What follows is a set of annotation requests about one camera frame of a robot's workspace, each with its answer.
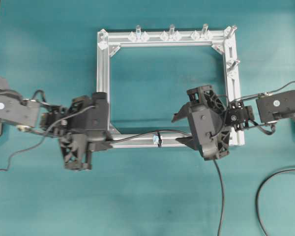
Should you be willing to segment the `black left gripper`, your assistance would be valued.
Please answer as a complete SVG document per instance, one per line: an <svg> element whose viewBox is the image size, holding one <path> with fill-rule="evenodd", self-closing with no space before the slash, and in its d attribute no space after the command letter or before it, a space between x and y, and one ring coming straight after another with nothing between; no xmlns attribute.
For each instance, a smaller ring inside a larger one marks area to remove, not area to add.
<svg viewBox="0 0 295 236"><path fill-rule="evenodd" d="M108 130L109 103L107 93L95 92L72 99L64 135L59 138L64 168L91 170L93 152L113 148L116 140L110 140Z"/></svg>

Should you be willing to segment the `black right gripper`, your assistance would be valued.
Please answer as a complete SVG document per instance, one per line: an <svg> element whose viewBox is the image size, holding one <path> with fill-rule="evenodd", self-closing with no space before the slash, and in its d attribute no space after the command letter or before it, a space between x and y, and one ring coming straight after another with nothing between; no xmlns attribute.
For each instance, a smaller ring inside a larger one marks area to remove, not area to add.
<svg viewBox="0 0 295 236"><path fill-rule="evenodd" d="M212 86L187 90L190 99L171 120L174 123L188 118L192 137L176 138L176 141L193 150L199 150L204 160L216 160L229 154L231 129L226 127L226 107L213 91Z"/></svg>

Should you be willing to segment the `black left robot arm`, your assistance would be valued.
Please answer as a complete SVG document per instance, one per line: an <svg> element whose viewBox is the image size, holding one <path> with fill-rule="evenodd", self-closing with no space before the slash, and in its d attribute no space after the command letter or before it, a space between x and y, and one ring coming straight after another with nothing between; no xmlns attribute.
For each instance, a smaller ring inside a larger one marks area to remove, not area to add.
<svg viewBox="0 0 295 236"><path fill-rule="evenodd" d="M91 170L92 153L112 148L107 94L74 98L67 108L47 103L42 90L35 93L41 94L41 100L24 99L0 77L0 125L8 123L20 131L57 138L66 169Z"/></svg>

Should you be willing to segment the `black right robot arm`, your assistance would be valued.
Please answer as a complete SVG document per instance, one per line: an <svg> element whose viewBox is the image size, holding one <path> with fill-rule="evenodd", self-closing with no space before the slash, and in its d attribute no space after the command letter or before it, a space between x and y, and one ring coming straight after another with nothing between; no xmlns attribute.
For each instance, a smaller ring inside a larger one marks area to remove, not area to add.
<svg viewBox="0 0 295 236"><path fill-rule="evenodd" d="M217 160L229 154L231 131L253 128L267 135L275 132L281 119L295 122L295 89L244 96L223 104L211 85L187 91L189 102L174 114L172 122L186 118L191 135L176 141L200 152L204 160Z"/></svg>

